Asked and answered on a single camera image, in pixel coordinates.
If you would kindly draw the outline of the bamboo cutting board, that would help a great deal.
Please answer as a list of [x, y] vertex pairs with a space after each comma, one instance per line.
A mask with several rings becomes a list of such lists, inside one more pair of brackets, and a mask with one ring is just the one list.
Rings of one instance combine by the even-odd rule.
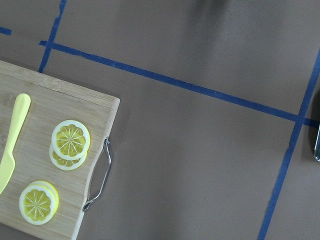
[[[16, 97], [31, 103], [14, 148], [15, 168], [0, 195], [0, 222], [43, 240], [74, 240], [84, 217], [91, 179], [120, 104], [117, 97], [91, 90], [8, 62], [0, 63], [0, 145], [4, 147]], [[63, 171], [50, 160], [54, 128], [65, 120], [86, 126], [90, 145], [85, 162]], [[19, 198], [28, 184], [47, 181], [58, 191], [54, 217], [33, 225], [22, 217]]]

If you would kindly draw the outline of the metal scoop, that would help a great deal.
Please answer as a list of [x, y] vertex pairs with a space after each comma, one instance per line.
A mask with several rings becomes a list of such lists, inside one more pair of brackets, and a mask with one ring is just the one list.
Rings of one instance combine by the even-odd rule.
[[[320, 92], [318, 91], [316, 94], [316, 101], [315, 101], [315, 113], [317, 116], [317, 121], [320, 121]], [[316, 142], [314, 146], [314, 158], [319, 162], [320, 161], [320, 124], [317, 124], [318, 131], [316, 135]]]

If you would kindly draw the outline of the lemon slice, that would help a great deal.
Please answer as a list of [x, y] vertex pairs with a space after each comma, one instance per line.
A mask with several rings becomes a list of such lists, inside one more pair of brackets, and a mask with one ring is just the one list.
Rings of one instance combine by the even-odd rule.
[[56, 188], [49, 182], [38, 180], [30, 183], [19, 197], [19, 210], [30, 224], [43, 225], [56, 214], [60, 197]]
[[62, 159], [80, 159], [89, 150], [91, 137], [84, 124], [76, 120], [64, 120], [53, 130], [51, 146]]

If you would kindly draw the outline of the yellow plastic knife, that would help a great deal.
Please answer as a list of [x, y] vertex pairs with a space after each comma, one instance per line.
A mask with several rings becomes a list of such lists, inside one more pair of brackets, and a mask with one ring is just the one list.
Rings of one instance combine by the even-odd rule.
[[19, 94], [14, 102], [9, 131], [3, 155], [0, 161], [0, 193], [7, 187], [13, 172], [16, 161], [14, 158], [14, 148], [18, 140], [20, 131], [26, 119], [31, 105], [31, 98], [26, 93]]

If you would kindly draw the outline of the upper lemon slice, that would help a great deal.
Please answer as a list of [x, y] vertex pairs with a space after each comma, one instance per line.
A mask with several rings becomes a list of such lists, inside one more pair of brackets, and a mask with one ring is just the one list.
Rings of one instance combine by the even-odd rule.
[[62, 159], [80, 159], [89, 150], [91, 137], [84, 124], [76, 120], [64, 120], [53, 130], [51, 146]]

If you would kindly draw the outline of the lemon slice underneath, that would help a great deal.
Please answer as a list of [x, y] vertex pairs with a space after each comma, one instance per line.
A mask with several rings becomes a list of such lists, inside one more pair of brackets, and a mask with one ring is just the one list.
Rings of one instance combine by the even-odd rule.
[[49, 157], [54, 166], [63, 171], [72, 171], [79, 168], [87, 158], [87, 152], [82, 155], [80, 158], [75, 160], [66, 160], [60, 156], [58, 156], [52, 145], [49, 146]]

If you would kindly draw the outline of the lower lemon slice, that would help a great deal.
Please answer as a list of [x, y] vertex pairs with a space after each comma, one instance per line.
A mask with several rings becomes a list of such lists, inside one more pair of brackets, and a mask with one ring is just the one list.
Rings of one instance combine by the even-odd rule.
[[38, 180], [30, 183], [19, 197], [19, 210], [30, 224], [43, 225], [56, 214], [60, 197], [56, 188], [49, 182]]

